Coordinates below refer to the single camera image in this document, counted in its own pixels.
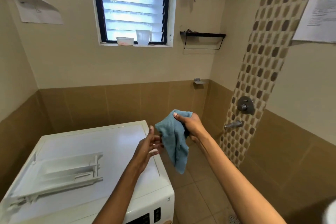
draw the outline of white plastic detergent tray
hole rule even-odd
[[[36,161],[36,152],[30,155],[28,165],[11,187],[4,207],[14,210],[38,197],[102,181],[99,160],[103,153]]]

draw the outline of person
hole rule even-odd
[[[232,164],[228,157],[204,128],[198,115],[190,118],[174,113],[175,119],[185,124],[190,138],[201,149],[225,191],[242,224],[285,224],[272,205]],[[148,136],[139,142],[133,158],[126,167],[111,196],[93,224],[122,224],[139,175],[145,170],[150,157],[162,149],[162,141],[150,126]]]

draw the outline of wall shelf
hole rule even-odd
[[[214,33],[199,33],[199,32],[192,32],[192,31],[180,31],[181,36],[185,36],[185,43],[184,43],[184,49],[185,50],[219,50],[222,46],[223,40],[226,37],[226,34],[214,34]],[[220,43],[220,47],[218,49],[213,49],[213,48],[186,48],[187,44],[187,38],[188,36],[192,37],[219,37],[222,39],[222,42]]]

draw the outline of louvered window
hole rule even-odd
[[[132,37],[136,41],[136,30],[140,29],[153,32],[150,44],[166,44],[168,3],[169,0],[96,0],[102,42],[116,43],[116,37]]]

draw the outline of person's right arm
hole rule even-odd
[[[243,224],[285,224],[286,222],[272,205],[254,188],[224,154],[216,141],[209,135],[198,115],[191,118],[174,113],[184,123],[207,158],[210,167],[224,189],[231,205]]]

